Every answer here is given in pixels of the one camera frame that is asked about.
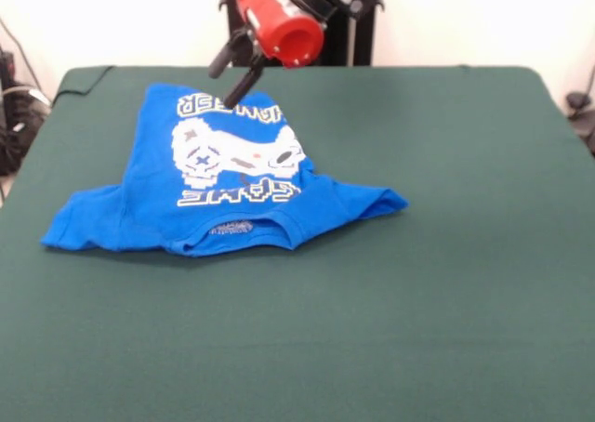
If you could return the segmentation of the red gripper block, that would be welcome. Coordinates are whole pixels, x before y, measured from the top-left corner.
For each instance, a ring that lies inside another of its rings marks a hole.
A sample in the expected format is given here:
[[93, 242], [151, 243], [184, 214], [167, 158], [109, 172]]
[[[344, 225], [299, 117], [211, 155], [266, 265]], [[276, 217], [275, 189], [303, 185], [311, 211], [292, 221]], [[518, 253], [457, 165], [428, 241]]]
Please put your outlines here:
[[[224, 98], [226, 109], [234, 109], [258, 82], [267, 59], [276, 59], [286, 68], [304, 67], [320, 55], [324, 29], [311, 13], [294, 0], [236, 0], [239, 13], [253, 31], [262, 53], [250, 61], [247, 73]], [[230, 63], [245, 52], [250, 43], [247, 30], [236, 30], [208, 67], [208, 76], [218, 79]]]

